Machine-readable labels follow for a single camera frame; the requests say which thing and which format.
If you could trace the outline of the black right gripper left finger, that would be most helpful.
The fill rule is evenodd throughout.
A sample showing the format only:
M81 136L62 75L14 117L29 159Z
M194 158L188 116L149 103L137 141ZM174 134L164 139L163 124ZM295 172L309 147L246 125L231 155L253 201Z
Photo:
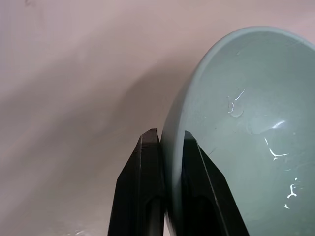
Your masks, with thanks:
M163 236L164 158L157 129L143 133L115 188L108 236Z

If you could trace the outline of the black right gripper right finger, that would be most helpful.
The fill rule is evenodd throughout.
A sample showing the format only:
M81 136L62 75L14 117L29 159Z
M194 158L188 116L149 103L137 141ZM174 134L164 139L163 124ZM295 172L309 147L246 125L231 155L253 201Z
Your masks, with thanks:
M225 177L188 131L181 179L183 236L250 236Z

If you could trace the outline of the pale green bowl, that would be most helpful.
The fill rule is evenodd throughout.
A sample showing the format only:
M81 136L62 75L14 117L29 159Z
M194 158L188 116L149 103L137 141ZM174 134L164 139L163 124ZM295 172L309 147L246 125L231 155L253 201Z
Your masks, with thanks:
M315 43L247 27L202 58L161 136L171 236L183 231L186 131L224 175L250 236L315 236Z

